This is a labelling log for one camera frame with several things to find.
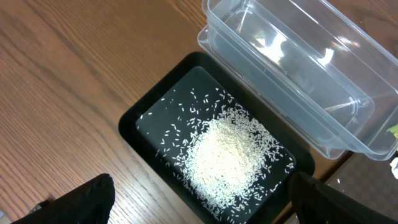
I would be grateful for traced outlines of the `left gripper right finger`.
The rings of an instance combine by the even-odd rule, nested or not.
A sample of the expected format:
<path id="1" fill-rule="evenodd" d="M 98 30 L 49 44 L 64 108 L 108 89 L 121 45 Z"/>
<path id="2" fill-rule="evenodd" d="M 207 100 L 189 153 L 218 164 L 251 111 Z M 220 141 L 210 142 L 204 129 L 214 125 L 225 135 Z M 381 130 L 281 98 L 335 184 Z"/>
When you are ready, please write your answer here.
<path id="1" fill-rule="evenodd" d="M 292 207 L 301 224 L 397 224 L 395 220 L 365 207 L 303 172 L 292 175 L 288 190 Z"/>

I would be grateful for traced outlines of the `white rice pile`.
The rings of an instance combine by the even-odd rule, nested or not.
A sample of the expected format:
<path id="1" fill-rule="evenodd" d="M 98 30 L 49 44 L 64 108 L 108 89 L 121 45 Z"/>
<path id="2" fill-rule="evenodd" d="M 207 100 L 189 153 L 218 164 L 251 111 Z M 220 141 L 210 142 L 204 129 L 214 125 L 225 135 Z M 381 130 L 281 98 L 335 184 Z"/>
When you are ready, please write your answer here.
<path id="1" fill-rule="evenodd" d="M 218 223 L 248 223 L 295 169 L 291 153 L 222 87 L 173 88 L 134 123 Z"/>

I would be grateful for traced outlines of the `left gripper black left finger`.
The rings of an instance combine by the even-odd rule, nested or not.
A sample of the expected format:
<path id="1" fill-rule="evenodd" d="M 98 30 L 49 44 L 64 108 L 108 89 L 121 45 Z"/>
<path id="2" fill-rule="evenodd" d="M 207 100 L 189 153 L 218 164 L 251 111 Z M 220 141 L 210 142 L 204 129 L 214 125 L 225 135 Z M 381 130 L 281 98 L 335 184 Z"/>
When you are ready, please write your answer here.
<path id="1" fill-rule="evenodd" d="M 57 199 L 38 203 L 14 224 L 107 224 L 115 194 L 112 177 L 100 174 Z"/>

